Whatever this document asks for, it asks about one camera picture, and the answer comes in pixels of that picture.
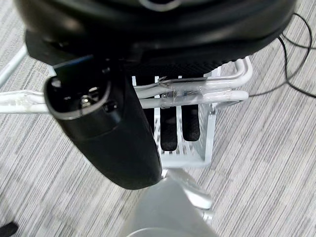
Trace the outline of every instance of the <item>gray carpet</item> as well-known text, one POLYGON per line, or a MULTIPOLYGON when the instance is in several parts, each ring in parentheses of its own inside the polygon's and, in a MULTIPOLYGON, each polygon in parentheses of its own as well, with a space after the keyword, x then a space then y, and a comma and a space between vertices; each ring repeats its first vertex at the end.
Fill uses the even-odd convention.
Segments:
MULTIPOLYGON (((316 32, 316 3, 297 12, 316 32)), ((307 44, 302 21, 287 35, 307 44)), ((11 0, 0 7, 0 69, 22 45, 23 24, 11 0)), ((290 71, 304 50, 288 45, 290 71)), ((316 93, 316 52, 293 80, 316 93)), ((275 41, 251 57, 250 93, 283 81, 275 41)), ((31 58, 1 91, 40 90, 46 65, 31 58)), ((222 237, 316 236, 316 100, 288 86, 221 111, 212 165, 189 169, 214 198, 212 228, 222 237)), ((110 183, 63 135, 49 115, 0 115, 0 225, 15 220, 16 236, 115 237, 141 191, 110 183)))

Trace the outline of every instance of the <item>black foam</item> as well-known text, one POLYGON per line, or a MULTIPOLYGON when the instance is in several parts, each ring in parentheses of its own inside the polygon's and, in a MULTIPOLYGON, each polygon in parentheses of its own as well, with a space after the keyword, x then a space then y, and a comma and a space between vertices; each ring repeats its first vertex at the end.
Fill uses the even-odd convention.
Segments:
POLYGON ((178 146, 177 108, 160 109, 160 144, 164 151, 174 151, 178 146))
POLYGON ((198 105, 185 105, 182 110, 183 138, 189 142, 195 142, 200 137, 198 121, 198 105))

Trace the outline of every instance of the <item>cable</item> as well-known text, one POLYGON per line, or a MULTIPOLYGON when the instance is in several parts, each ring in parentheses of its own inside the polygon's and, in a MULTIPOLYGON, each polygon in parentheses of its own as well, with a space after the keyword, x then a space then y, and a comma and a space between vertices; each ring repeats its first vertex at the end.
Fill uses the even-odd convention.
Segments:
POLYGON ((311 96, 311 97, 315 98, 314 95, 312 95, 312 94, 310 94, 310 93, 308 93, 308 92, 306 92, 306 91, 304 91, 304 90, 302 90, 302 89, 300 89, 300 88, 294 86, 294 85, 290 82, 290 80, 291 80, 293 77, 295 77, 295 76, 300 72, 300 70, 302 69, 302 67, 303 67, 304 64, 306 63, 306 60, 307 60, 307 58, 308 58, 308 56, 309 56, 311 50, 312 50, 312 49, 316 49, 316 48, 313 48, 313 47, 312 47, 312 45, 313 45, 313 33, 312 33, 312 29, 311 29, 311 27, 309 26, 307 20, 306 20, 304 17, 302 17, 301 15, 299 15, 298 13, 294 13, 293 15, 298 16, 299 18, 301 18, 301 19, 304 21, 304 24, 307 26, 308 31, 309 31, 309 38, 310 38, 309 46, 304 46, 304 45, 297 44, 297 43, 293 42, 292 40, 288 39, 288 37, 286 37, 284 34, 282 34, 282 35, 283 35, 283 37, 284 37, 286 40, 288 40, 291 44, 293 44, 293 45, 295 45, 295 46, 297 46, 297 47, 301 47, 301 48, 305 48, 305 47, 306 47, 307 52, 306 52, 306 54, 305 54, 303 60, 301 61, 299 67, 295 70, 295 72, 294 72, 292 75, 288 76, 288 72, 287 72, 287 71, 288 71, 288 70, 287 70, 287 68, 288 68, 288 58, 287 58, 286 47, 285 47, 284 41, 283 41, 280 37, 278 37, 277 39, 278 39, 278 40, 281 42, 281 44, 282 44, 283 51, 284 51, 284 56, 285 56, 285 65, 284 65, 285 82, 283 82, 282 84, 280 84, 280 85, 278 85, 278 86, 276 86, 276 87, 274 87, 274 88, 272 88, 272 89, 270 89, 270 90, 268 90, 268 91, 265 91, 265 92, 262 92, 262 93, 258 93, 258 94, 249 95, 249 97, 256 97, 256 96, 266 95, 266 94, 269 94, 269 93, 271 93, 271 92, 273 92, 273 91, 275 91, 275 90, 281 88, 281 87, 284 86, 285 84, 288 84, 288 85, 291 86, 293 89, 295 89, 295 90, 297 90, 297 91, 299 91, 299 92, 301 92, 301 93, 303 93, 303 94, 305 94, 305 95, 308 95, 308 96, 311 96))
POLYGON ((282 36, 283 36, 283 38, 285 38, 287 41, 289 41, 292 45, 295 45, 296 47, 305 48, 305 49, 308 49, 308 48, 309 48, 308 46, 305 46, 305 45, 302 45, 302 44, 299 44, 299 43, 296 43, 296 42, 292 41, 292 40, 289 39, 284 33, 282 33, 282 36))
MULTIPOLYGON (((277 38, 279 41, 280 41, 280 43, 282 44, 282 47, 283 47, 283 51, 284 51, 284 57, 285 57, 285 65, 287 65, 287 51, 286 51, 286 47, 285 47, 285 43, 284 43, 284 41, 280 38, 280 37, 278 37, 277 38)), ((289 77, 287 76, 287 66, 285 66, 286 68, 285 68, 285 73, 286 73, 286 77, 285 77, 285 80, 286 80, 286 83, 290 86, 290 87, 292 87, 293 89, 295 89, 295 90, 297 90, 297 91, 299 91, 299 92, 301 92, 302 94, 304 94, 304 95, 307 95, 307 96, 310 96, 310 97, 312 97, 312 98, 316 98, 316 95, 315 94, 311 94, 311 93, 309 93, 309 92, 307 92, 307 91, 305 91, 305 90, 302 90, 301 88, 298 88, 297 86, 295 86, 294 84, 292 84, 291 82, 290 82, 290 80, 289 80, 289 77)))

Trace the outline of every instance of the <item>black handle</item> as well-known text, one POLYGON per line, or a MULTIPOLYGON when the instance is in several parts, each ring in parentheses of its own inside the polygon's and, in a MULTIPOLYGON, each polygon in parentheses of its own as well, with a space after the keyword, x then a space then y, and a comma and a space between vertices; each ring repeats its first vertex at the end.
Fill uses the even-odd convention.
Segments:
POLYGON ((132 190, 156 184, 161 179, 161 163, 134 88, 122 74, 102 83, 96 86, 90 82, 94 95, 97 90, 99 93, 96 101, 89 93, 82 96, 70 87, 63 89, 58 78, 49 79, 44 88, 49 111, 108 179, 132 190))

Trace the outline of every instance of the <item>white metal rack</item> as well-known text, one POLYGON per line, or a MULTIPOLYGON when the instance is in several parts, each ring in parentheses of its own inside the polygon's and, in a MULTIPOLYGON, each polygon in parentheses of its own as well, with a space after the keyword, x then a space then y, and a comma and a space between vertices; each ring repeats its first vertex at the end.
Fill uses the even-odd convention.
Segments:
MULTIPOLYGON (((24 45, 0 72, 0 87, 26 55, 24 45)), ((178 147, 173 152, 165 152, 160 147, 159 109, 155 109, 154 137, 164 168, 204 167, 211 163, 216 109, 248 98, 247 92, 234 89, 251 79, 251 62, 248 57, 239 59, 235 62, 235 67, 236 73, 230 76, 221 76, 221 68, 218 68, 202 78, 160 79, 153 84, 134 87, 144 109, 177 106, 178 147), (196 142, 187 142, 182 136, 181 106, 192 104, 199 104, 201 136, 196 142)), ((42 92, 21 90, 0 93, 0 114, 47 113, 42 92)))

